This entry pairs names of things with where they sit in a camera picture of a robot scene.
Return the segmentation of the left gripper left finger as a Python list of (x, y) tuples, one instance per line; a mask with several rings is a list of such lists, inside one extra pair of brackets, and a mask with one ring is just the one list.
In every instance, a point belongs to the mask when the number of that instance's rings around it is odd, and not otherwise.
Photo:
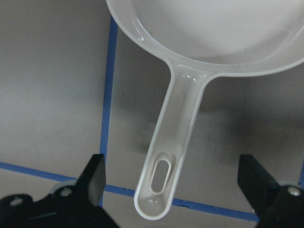
[(116, 228), (99, 205), (105, 189), (105, 161), (94, 154), (73, 185), (64, 184), (34, 201), (30, 195), (0, 200), (2, 228)]

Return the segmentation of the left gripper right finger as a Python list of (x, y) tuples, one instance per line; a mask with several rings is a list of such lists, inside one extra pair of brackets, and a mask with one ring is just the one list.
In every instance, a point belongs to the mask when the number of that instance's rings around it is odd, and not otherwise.
[(237, 184), (258, 217), (257, 228), (302, 228), (304, 189), (279, 184), (250, 154), (239, 157)]

